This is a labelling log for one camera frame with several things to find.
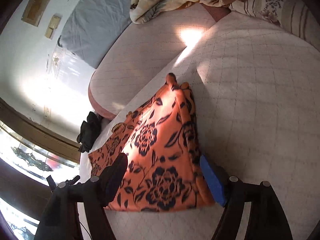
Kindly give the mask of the wooden wall panel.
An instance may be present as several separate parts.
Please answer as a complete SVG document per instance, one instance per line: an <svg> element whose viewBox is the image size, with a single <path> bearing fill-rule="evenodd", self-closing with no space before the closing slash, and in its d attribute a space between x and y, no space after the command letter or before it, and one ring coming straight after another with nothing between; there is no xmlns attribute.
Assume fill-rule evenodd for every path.
<svg viewBox="0 0 320 240"><path fill-rule="evenodd" d="M37 27L49 1L50 0L29 0L21 20Z"/></svg>

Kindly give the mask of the orange black floral garment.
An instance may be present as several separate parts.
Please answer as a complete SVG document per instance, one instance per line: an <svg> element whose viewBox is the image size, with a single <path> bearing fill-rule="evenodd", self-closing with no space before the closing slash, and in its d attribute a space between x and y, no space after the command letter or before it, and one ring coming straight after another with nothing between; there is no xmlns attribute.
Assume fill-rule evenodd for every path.
<svg viewBox="0 0 320 240"><path fill-rule="evenodd" d="M200 168L193 93L174 74L88 155L91 174L100 175L120 153L127 155L128 166L107 209L166 212L214 203Z"/></svg>

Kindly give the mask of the striped floral cushion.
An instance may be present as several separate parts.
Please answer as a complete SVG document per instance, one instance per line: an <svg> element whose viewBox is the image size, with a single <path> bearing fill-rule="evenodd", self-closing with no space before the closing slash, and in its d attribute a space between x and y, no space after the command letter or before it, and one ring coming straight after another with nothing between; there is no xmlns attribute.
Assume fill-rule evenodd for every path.
<svg viewBox="0 0 320 240"><path fill-rule="evenodd" d="M319 23L303 0L235 1L229 9L273 23L319 49Z"/></svg>

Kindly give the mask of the beige wall switch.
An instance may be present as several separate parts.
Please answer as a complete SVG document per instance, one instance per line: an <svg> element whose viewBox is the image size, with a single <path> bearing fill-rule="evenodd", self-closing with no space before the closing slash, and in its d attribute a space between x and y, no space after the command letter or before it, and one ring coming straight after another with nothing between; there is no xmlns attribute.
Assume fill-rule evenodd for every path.
<svg viewBox="0 0 320 240"><path fill-rule="evenodd" d="M53 16L48 24L48 28L45 32L45 37L48 39L52 39L52 35L55 29L59 26L61 18L59 16Z"/></svg>

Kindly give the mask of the grey pillow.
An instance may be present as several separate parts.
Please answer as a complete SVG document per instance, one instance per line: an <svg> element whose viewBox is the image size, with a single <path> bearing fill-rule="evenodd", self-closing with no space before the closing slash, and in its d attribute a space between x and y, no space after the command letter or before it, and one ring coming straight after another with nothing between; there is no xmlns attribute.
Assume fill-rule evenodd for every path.
<svg viewBox="0 0 320 240"><path fill-rule="evenodd" d="M130 25L131 0L80 0L57 44L96 69Z"/></svg>

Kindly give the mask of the pink quilted sofa backrest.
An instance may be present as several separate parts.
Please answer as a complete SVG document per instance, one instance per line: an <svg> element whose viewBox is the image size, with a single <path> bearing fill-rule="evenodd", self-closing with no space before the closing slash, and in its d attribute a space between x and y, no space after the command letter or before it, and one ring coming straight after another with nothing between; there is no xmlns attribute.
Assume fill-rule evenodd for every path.
<svg viewBox="0 0 320 240"><path fill-rule="evenodd" d="M197 3L144 24L131 23L91 77L88 97L95 112L113 120L172 59L229 12Z"/></svg>

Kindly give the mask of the wooden window frame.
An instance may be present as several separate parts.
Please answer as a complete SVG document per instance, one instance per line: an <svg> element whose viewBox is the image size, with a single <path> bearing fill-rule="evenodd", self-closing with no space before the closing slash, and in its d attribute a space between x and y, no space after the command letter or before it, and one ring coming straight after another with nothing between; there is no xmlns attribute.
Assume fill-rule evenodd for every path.
<svg viewBox="0 0 320 240"><path fill-rule="evenodd" d="M46 178L58 183L79 174L78 146L1 100L1 199L31 218L31 232L51 196Z"/></svg>

